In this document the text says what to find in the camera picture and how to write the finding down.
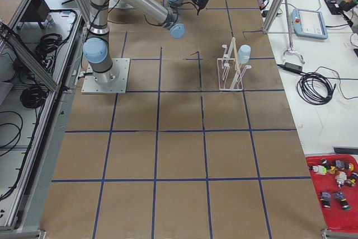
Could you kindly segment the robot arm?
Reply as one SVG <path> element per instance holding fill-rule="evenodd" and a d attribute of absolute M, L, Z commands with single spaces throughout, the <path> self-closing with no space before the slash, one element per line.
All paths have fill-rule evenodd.
<path fill-rule="evenodd" d="M 90 0 L 90 21 L 87 25 L 89 36 L 83 45 L 83 54 L 92 68 L 93 79 L 99 85 L 109 85 L 121 78 L 122 71 L 109 52 L 109 3 L 111 0 Z M 179 39 L 185 34 L 185 26 L 178 8 L 191 4 L 197 12 L 205 9 L 210 0 L 167 0 L 160 4 L 155 0 L 118 0 L 122 5 L 116 12 L 121 24 L 131 22 L 125 16 L 144 16 L 147 24 L 162 27 L 172 38 Z"/>

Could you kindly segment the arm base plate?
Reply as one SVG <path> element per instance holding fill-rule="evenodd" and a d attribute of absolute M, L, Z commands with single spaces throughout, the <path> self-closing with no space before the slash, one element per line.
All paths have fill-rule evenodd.
<path fill-rule="evenodd" d="M 106 73 L 96 73 L 88 65 L 87 72 L 92 73 L 85 76 L 83 94 L 112 94 L 125 93 L 128 84 L 130 70 L 130 58 L 112 58 L 112 68 Z"/>

